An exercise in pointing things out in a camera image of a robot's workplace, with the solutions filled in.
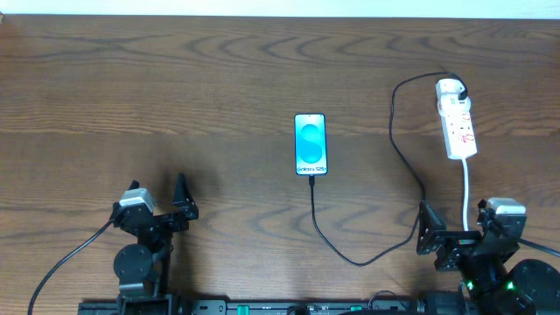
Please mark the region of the blue screen Galaxy smartphone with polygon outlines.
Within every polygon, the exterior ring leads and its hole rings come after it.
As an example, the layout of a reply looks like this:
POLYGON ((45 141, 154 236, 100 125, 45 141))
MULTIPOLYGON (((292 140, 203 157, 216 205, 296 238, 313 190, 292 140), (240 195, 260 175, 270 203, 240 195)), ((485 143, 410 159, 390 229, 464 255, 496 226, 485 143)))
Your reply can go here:
POLYGON ((294 116, 295 170, 298 176, 328 173, 326 116, 302 113, 294 116))

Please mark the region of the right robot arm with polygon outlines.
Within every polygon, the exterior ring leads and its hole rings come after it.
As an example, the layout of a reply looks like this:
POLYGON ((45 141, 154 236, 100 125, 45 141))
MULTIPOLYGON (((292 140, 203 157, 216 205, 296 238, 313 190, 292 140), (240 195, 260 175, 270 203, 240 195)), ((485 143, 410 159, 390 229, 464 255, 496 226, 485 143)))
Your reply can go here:
POLYGON ((458 271, 480 314, 558 314, 557 269, 537 259, 505 268, 521 245, 559 256, 553 248, 522 238, 526 207, 515 199, 492 197, 481 200, 478 210, 480 231, 449 231, 421 202, 416 252, 434 252, 437 271, 458 271))

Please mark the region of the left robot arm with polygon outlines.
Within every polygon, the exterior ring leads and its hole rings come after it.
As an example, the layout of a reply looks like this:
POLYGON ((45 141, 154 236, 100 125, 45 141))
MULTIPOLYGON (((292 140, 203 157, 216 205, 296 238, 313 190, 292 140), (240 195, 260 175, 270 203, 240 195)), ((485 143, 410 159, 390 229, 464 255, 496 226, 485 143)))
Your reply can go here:
POLYGON ((117 311, 120 314, 189 314, 192 307, 179 294, 168 291, 172 237, 189 229, 199 209, 180 173, 172 198, 173 213, 155 215, 150 192, 137 181, 113 205, 110 220, 116 228, 134 235, 136 242, 115 256, 113 269, 119 279, 117 311))

